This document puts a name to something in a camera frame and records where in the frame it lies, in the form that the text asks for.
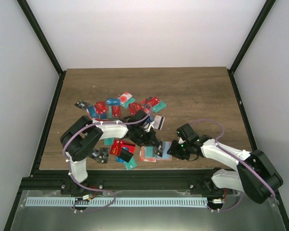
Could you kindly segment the plain black card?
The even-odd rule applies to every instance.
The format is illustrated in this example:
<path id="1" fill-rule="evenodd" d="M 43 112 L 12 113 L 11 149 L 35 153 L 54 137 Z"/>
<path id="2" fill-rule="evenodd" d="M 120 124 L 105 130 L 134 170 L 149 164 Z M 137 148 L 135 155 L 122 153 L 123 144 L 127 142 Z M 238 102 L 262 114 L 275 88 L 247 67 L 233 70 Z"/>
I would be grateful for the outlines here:
<path id="1" fill-rule="evenodd" d="M 133 158 L 133 153 L 124 148 L 121 148 L 119 158 L 128 163 Z"/>

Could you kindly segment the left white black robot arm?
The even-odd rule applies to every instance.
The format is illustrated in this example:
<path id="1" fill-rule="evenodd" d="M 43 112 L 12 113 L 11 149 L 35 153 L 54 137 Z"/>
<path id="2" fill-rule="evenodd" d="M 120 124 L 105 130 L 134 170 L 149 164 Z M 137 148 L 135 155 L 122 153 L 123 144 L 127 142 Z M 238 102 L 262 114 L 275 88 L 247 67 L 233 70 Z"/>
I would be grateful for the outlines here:
<path id="1" fill-rule="evenodd" d="M 126 163 L 131 161 L 133 153 L 131 148 L 125 147 L 123 139 L 129 139 L 139 147 L 155 147 L 158 153 L 161 152 L 162 144 L 156 137 L 153 122 L 146 128 L 143 126 L 148 118 L 149 114 L 139 110 L 132 116 L 113 121 L 94 120 L 88 116 L 77 120 L 60 138 L 63 155 L 69 163 L 69 176 L 73 179 L 72 189 L 77 194 L 84 194 L 88 190 L 86 158 L 93 153 L 100 140 L 118 139 L 114 151 L 110 153 Z"/>

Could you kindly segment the pink leather card holder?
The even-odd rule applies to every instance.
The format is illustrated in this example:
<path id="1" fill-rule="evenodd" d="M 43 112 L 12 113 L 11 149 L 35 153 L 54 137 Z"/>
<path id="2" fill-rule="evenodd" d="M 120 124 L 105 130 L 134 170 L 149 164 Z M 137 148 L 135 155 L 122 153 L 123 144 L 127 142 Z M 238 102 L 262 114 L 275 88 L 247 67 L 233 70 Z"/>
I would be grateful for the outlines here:
<path id="1" fill-rule="evenodd" d="M 171 142 L 163 142 L 162 143 L 162 156 L 159 156 L 155 153 L 155 149 L 153 146 L 143 146 L 140 150 L 140 161 L 144 162 L 156 162 L 156 161 L 171 161 L 172 156 L 167 153 L 171 146 Z"/>

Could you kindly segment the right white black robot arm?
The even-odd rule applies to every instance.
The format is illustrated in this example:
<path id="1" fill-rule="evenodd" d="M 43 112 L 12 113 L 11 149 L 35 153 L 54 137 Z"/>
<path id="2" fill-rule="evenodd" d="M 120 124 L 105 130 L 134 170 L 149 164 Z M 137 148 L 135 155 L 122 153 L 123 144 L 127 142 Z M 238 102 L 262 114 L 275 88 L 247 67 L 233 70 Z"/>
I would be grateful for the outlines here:
<path id="1" fill-rule="evenodd" d="M 182 160 L 192 154 L 218 161 L 230 168 L 220 169 L 205 180 L 208 193 L 215 194 L 221 188 L 244 192 L 252 201 L 262 204 L 283 185 L 283 179 L 266 154 L 261 150 L 249 152 L 222 144 L 207 135 L 199 136 L 190 124 L 177 129 L 167 153 Z"/>

